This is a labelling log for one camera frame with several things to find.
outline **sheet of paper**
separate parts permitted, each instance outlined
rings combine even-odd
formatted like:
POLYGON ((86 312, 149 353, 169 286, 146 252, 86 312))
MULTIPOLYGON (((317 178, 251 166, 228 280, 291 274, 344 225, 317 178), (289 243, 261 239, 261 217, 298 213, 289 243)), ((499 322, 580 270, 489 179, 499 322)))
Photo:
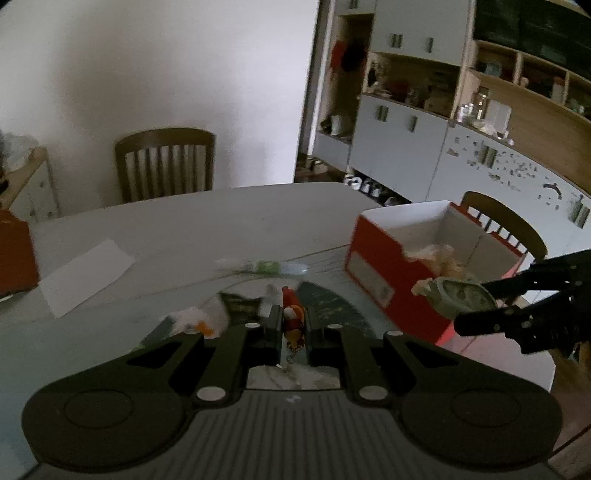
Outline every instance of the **sheet of paper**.
POLYGON ((117 280, 134 261, 108 239, 46 276, 39 286, 59 318, 117 280))

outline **white screw cap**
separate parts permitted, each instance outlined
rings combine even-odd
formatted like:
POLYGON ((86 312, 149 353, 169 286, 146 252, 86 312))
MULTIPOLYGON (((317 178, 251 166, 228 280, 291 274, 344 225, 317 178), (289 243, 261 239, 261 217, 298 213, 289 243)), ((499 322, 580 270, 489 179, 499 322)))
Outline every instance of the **white screw cap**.
POLYGON ((218 401, 226 396, 226 391, 221 387, 203 387, 197 390, 197 398, 203 401, 218 401))

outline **white cabinet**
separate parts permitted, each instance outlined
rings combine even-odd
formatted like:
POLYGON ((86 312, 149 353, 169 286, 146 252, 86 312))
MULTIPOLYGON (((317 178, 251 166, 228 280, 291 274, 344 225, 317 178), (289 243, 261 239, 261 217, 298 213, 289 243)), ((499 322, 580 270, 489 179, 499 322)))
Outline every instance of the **white cabinet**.
POLYGON ((316 134, 313 155, 341 171, 347 169, 350 145, 322 132, 316 134))
POLYGON ((468 190, 507 205, 538 232, 548 256, 566 252, 581 229, 570 221, 580 192, 547 168, 469 128, 448 129, 427 200, 459 203, 468 190), (490 167, 480 163, 483 149, 496 150, 490 167))
POLYGON ((375 12, 376 0, 337 0, 337 15, 372 14, 375 12))
POLYGON ((378 0, 370 50, 462 63, 469 0, 378 0))
POLYGON ((412 202, 423 202, 447 121, 390 100, 363 95, 349 165, 412 202))
POLYGON ((31 176, 9 210, 17 218, 29 223, 44 222, 59 216, 46 161, 31 176))

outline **box label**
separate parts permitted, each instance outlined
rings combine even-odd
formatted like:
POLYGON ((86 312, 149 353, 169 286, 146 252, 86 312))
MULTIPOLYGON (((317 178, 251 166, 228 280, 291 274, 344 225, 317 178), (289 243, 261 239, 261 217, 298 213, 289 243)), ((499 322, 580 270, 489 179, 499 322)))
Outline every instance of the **box label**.
POLYGON ((349 272, 357 279, 375 301, 384 309, 394 297, 394 289, 384 280, 377 270, 356 251, 349 258, 349 272))

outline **cardboard box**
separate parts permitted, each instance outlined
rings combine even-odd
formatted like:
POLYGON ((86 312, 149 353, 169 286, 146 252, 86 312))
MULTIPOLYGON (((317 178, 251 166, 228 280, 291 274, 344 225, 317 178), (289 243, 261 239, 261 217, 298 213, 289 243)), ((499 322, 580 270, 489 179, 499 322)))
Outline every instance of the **cardboard box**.
POLYGON ((443 345, 455 333, 452 322, 425 297, 411 293, 418 280, 435 275, 405 256, 432 244, 451 245, 455 259, 482 282, 505 276, 523 254, 450 202, 396 205, 359 215, 345 270, 400 330, 443 345))

